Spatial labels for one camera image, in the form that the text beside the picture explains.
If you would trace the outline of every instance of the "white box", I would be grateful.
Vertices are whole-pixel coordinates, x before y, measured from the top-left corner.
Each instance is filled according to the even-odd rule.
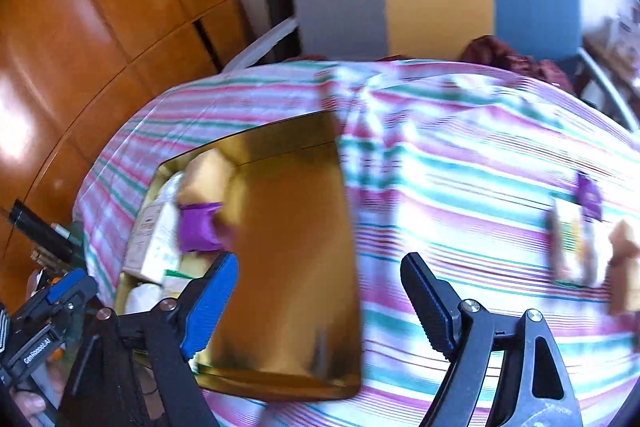
[[[150,203],[131,231],[122,270],[140,279],[162,284],[165,270],[180,264],[177,245],[179,211],[166,201]]]

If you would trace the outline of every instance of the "wooden cabinet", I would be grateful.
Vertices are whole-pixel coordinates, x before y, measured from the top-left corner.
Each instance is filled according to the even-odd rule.
[[[102,147],[153,96],[216,73],[248,43],[237,0],[0,0],[0,206],[66,223]],[[0,299],[35,268],[0,224]]]

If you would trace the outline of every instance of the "screw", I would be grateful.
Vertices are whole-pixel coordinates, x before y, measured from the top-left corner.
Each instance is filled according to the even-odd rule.
[[[170,312],[175,310],[175,308],[178,306],[178,303],[175,299],[162,299],[160,301],[160,309],[163,312]]]
[[[480,303],[473,299],[465,299],[462,301],[462,308],[469,313],[476,313],[477,311],[480,311]]]
[[[527,310],[527,317],[529,317],[533,322],[540,322],[542,320],[542,313],[532,308]]]
[[[98,312],[97,312],[97,314],[95,314],[95,316],[98,317],[99,321],[105,321],[109,317],[111,317],[111,313],[113,313],[113,310],[111,308],[102,308],[102,309],[98,310]]]

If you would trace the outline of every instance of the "purple packet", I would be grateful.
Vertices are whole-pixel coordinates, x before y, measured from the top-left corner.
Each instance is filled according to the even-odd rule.
[[[578,171],[578,188],[575,192],[578,205],[582,207],[582,215],[602,221],[602,195],[591,178]]]
[[[219,202],[180,205],[182,216],[178,225],[178,248],[181,253],[223,248],[213,227],[213,215],[221,207]]]

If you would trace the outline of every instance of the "gold box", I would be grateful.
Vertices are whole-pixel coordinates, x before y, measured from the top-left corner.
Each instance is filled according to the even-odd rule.
[[[198,356],[201,387],[260,400],[358,392],[356,251],[334,125],[330,112],[282,120],[158,167],[142,208],[201,152],[217,148],[236,165],[220,218],[234,231],[238,285]],[[180,270],[199,277],[209,264],[210,255],[187,255]],[[120,274],[117,313],[139,282]]]

